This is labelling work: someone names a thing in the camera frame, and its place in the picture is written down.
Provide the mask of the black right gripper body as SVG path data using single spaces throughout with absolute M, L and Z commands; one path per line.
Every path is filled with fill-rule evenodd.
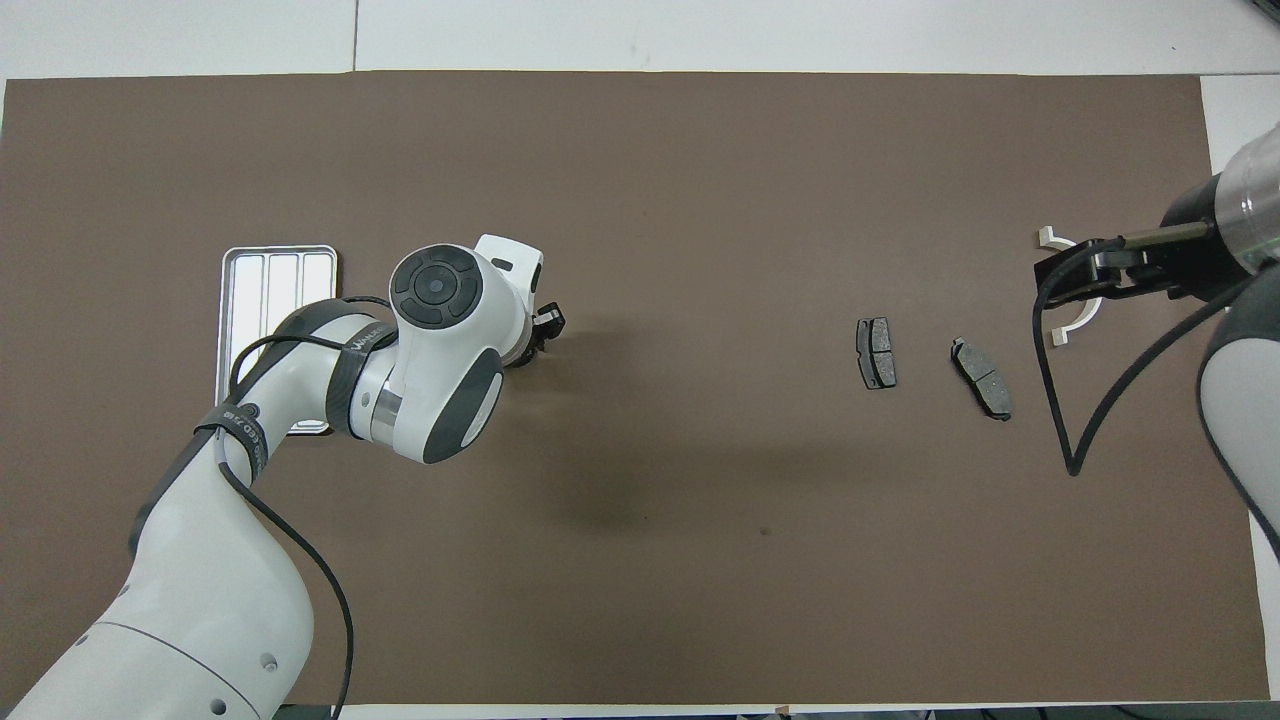
M 1220 179 L 1213 176 L 1175 199 L 1160 222 L 1161 227 L 1203 222 L 1210 228 L 1202 238 L 1169 243 L 1157 251 L 1158 266 L 1175 284 L 1174 293 L 1222 293 L 1252 277 L 1233 256 L 1219 231 Z

